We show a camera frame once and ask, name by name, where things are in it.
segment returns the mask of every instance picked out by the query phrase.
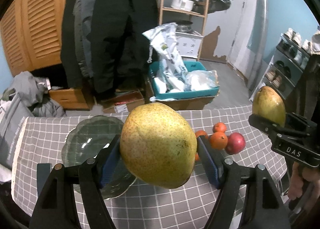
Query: human hand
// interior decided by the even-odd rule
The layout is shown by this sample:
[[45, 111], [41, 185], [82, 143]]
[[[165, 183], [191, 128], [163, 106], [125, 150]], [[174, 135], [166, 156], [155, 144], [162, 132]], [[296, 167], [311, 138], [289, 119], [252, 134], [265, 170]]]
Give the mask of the human hand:
[[299, 164], [294, 162], [292, 166], [292, 176], [290, 179], [290, 186], [288, 191], [288, 197], [290, 200], [295, 200], [302, 196], [303, 179], [314, 184], [313, 191], [310, 198], [307, 200], [305, 206], [303, 207], [307, 212], [309, 212], [313, 206], [316, 204], [320, 196], [320, 172], [318, 169], [303, 168], [302, 177], [298, 170]]

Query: red apple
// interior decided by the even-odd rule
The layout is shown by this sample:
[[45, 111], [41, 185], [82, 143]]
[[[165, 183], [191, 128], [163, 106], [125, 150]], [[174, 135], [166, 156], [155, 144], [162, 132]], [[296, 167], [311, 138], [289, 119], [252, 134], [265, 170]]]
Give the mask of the red apple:
[[228, 137], [228, 144], [225, 148], [229, 155], [238, 154], [245, 148], [245, 140], [242, 134], [234, 132]]

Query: orange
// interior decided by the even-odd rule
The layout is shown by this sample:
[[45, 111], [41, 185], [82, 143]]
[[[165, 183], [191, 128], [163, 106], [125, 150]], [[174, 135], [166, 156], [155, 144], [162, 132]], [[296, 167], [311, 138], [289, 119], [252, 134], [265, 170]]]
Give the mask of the orange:
[[196, 131], [195, 135], [196, 135], [196, 138], [198, 138], [199, 136], [202, 136], [202, 135], [204, 135], [206, 139], [209, 138], [208, 134], [203, 130]]
[[223, 122], [218, 122], [213, 126], [213, 132], [223, 132], [227, 131], [227, 126]]
[[210, 137], [210, 144], [214, 149], [222, 150], [228, 144], [228, 137], [223, 132], [215, 132]]

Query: gray bag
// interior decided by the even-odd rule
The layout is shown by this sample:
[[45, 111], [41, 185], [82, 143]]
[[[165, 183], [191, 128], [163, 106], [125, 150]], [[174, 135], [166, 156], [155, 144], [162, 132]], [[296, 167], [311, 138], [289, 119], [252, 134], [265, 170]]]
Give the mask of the gray bag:
[[2, 115], [0, 121], [0, 164], [11, 170], [22, 124], [26, 117], [33, 117], [33, 114], [22, 103], [19, 93], [16, 93], [10, 108]]

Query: plastic bag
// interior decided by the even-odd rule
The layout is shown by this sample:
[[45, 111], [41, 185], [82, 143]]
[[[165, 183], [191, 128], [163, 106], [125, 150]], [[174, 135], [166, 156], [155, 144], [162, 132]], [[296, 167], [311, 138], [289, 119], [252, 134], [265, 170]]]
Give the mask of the plastic bag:
[[143, 33], [150, 40], [150, 45], [159, 55], [159, 73], [167, 84], [168, 90], [184, 91], [186, 75], [188, 73], [176, 43], [175, 23], [163, 24]]
[[217, 71], [195, 70], [189, 72], [186, 76], [186, 86], [186, 90], [190, 91], [209, 90], [219, 87]]

